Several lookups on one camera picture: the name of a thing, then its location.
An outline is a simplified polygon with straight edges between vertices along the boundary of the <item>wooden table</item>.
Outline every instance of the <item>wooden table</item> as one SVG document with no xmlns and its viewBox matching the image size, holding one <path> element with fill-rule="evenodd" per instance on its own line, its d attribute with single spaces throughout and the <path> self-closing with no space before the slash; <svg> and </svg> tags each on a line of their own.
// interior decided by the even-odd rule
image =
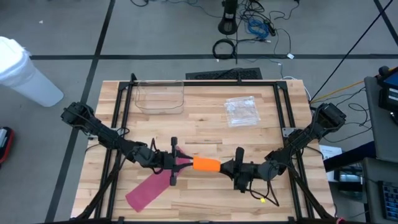
<svg viewBox="0 0 398 224">
<path fill-rule="evenodd" d="M 110 126 L 116 94 L 117 81 L 105 81 L 96 108 L 96 117 Z M 311 122 L 311 113 L 301 80 L 287 81 L 294 119 L 297 127 L 306 127 Z M 224 103 L 228 98 L 254 96 L 261 121 L 252 127 L 229 128 L 226 122 Z M 121 125 L 124 102 L 122 100 L 118 127 Z M 288 124 L 284 107 L 284 118 Z M 170 150 L 170 138 L 178 137 L 178 145 L 188 155 L 200 155 L 220 159 L 222 162 L 234 158 L 235 149 L 245 149 L 244 162 L 264 162 L 272 150 L 282 147 L 274 92 L 268 86 L 186 86 L 185 104 L 182 114 L 145 115 L 132 100 L 127 128 L 131 132 L 126 139 L 150 143 L 156 139 L 158 149 Z M 89 146 L 97 144 L 90 141 Z M 319 149 L 317 141 L 310 146 Z M 83 211 L 99 188 L 106 149 L 91 148 L 87 153 L 76 193 L 72 217 Z M 319 153 L 304 150 L 303 161 L 308 186 L 320 203 L 334 214 L 322 157 Z M 119 174 L 113 219 L 124 216 L 126 220 L 140 221 L 284 221 L 295 217 L 288 172 L 277 176 L 272 185 L 280 207 L 270 202 L 261 203 L 247 192 L 233 190 L 232 181 L 219 173 L 198 172 L 185 169 L 177 180 L 177 186 L 169 187 L 142 212 L 135 212 L 126 202 L 125 195 L 145 180 L 152 171 L 139 164 L 126 162 Z M 264 181 L 255 180 L 253 189 L 264 192 Z M 300 204 L 306 217 L 305 202 L 301 190 Z M 103 214 L 105 216 L 108 195 L 105 195 Z"/>
</svg>

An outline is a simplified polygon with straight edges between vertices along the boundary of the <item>white plastic container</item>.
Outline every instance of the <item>white plastic container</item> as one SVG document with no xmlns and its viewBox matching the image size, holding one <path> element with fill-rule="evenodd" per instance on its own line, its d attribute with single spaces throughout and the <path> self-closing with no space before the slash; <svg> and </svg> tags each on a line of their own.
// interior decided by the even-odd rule
<svg viewBox="0 0 398 224">
<path fill-rule="evenodd" d="M 29 53 L 15 40 L 5 37 L 0 37 L 0 84 L 45 107 L 63 98 L 61 90 L 35 68 Z"/>
</svg>

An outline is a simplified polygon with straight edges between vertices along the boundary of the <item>pink towel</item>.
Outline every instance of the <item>pink towel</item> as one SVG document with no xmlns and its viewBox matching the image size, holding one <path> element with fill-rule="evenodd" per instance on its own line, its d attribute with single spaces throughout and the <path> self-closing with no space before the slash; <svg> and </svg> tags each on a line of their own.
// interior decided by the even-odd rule
<svg viewBox="0 0 398 224">
<path fill-rule="evenodd" d="M 189 159 L 177 158 L 177 164 L 190 162 Z M 171 170 L 164 170 L 162 173 L 150 175 L 130 193 L 126 194 L 128 204 L 136 211 L 142 211 L 151 201 L 155 200 L 164 190 L 170 186 Z"/>
</svg>

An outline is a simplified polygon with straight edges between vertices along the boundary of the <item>clear plastic bag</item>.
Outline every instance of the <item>clear plastic bag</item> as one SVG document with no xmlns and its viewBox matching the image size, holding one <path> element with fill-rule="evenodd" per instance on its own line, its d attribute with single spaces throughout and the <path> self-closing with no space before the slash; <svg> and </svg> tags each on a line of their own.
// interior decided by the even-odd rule
<svg viewBox="0 0 398 224">
<path fill-rule="evenodd" d="M 230 128 L 256 125 L 260 121 L 253 96 L 227 99 L 224 106 Z"/>
</svg>

